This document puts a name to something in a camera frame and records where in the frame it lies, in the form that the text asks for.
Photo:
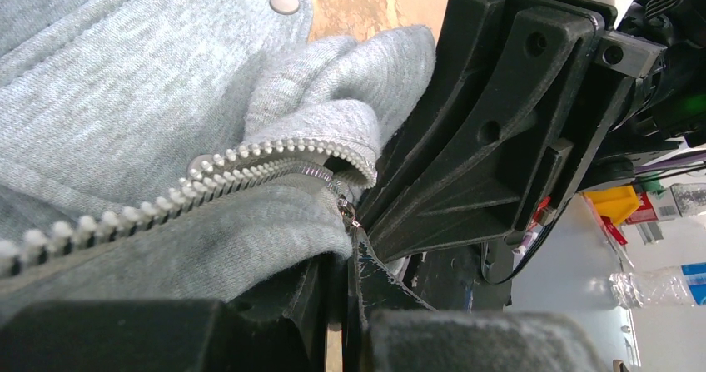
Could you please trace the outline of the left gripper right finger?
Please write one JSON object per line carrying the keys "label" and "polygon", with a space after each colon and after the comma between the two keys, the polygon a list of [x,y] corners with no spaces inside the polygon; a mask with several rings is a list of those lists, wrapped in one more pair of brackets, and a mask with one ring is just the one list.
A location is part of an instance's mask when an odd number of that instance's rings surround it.
{"label": "left gripper right finger", "polygon": [[571,319],[547,313],[434,310],[378,259],[361,228],[350,231],[346,371],[602,371]]}

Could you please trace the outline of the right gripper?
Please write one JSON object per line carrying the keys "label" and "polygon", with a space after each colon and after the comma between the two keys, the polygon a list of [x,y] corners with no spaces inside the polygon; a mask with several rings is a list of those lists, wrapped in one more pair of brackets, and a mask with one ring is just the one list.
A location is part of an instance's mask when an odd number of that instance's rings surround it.
{"label": "right gripper", "polygon": [[577,190],[634,175],[609,137],[667,91],[684,64],[664,43],[634,35],[682,0],[523,0],[504,7],[487,62],[471,70],[469,113],[447,145],[367,229],[384,261],[505,237],[541,201],[562,206]]}

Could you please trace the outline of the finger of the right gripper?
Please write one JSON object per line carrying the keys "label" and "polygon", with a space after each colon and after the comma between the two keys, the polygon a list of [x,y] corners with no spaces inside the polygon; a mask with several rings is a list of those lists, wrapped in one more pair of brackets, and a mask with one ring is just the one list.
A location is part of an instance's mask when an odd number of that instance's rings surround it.
{"label": "finger of the right gripper", "polygon": [[378,184],[360,204],[358,216],[365,228],[389,225],[385,215],[407,205],[402,196],[465,120],[470,108],[464,97],[475,84],[471,70],[487,62],[504,7],[505,0],[448,0],[430,83],[385,146]]}

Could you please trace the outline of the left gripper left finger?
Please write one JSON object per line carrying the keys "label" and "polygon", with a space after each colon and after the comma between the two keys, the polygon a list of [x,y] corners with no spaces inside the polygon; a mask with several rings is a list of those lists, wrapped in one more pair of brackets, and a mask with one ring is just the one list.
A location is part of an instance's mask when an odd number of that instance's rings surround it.
{"label": "left gripper left finger", "polygon": [[327,256],[231,302],[53,301],[1,330],[4,371],[322,371]]}

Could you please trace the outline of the grey zip jacket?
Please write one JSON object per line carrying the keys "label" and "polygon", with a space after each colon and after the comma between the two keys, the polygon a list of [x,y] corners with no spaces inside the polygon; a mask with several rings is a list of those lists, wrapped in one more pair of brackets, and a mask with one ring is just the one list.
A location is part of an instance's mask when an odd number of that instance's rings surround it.
{"label": "grey zip jacket", "polygon": [[311,23],[310,0],[1,0],[2,321],[349,258],[337,202],[376,183],[435,39]]}

